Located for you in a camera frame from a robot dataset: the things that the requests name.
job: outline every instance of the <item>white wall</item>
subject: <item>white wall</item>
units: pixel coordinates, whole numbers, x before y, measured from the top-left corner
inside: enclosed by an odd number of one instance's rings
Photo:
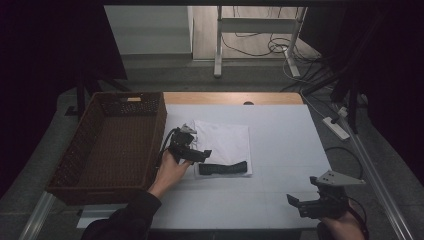
[[[121,55],[192,52],[191,6],[105,6]]]

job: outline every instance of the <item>human hand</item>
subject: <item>human hand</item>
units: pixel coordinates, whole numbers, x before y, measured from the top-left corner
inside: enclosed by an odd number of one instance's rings
[[[191,163],[185,160],[182,164],[178,164],[172,154],[166,150],[162,155],[162,163],[156,179],[148,192],[160,199],[166,191],[180,181]]]
[[[364,240],[364,235],[356,218],[346,212],[339,219],[320,219],[330,230],[336,240]]]

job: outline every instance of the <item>tabletop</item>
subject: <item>tabletop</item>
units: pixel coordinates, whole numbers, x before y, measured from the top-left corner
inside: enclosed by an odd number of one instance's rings
[[[191,166],[162,199],[152,229],[305,229],[286,194],[318,199],[309,176],[330,165],[308,107],[296,93],[165,93],[165,134],[191,120],[248,126],[251,177],[198,179]],[[245,102],[255,105],[243,105]],[[107,217],[113,206],[86,206],[79,227]]]

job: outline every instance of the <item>brown woven basket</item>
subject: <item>brown woven basket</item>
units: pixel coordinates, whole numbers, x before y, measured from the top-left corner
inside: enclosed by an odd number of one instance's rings
[[[163,93],[96,93],[46,187],[67,205],[126,203],[153,183]]]

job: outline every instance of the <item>white cloth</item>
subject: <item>white cloth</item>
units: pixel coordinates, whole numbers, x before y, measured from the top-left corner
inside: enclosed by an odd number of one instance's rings
[[[253,174],[250,159],[249,127],[245,125],[216,124],[193,120],[189,126],[197,131],[192,147],[199,151],[212,150],[205,163],[234,165],[247,162],[247,172],[238,174],[200,175],[195,165],[196,178],[249,177]]]

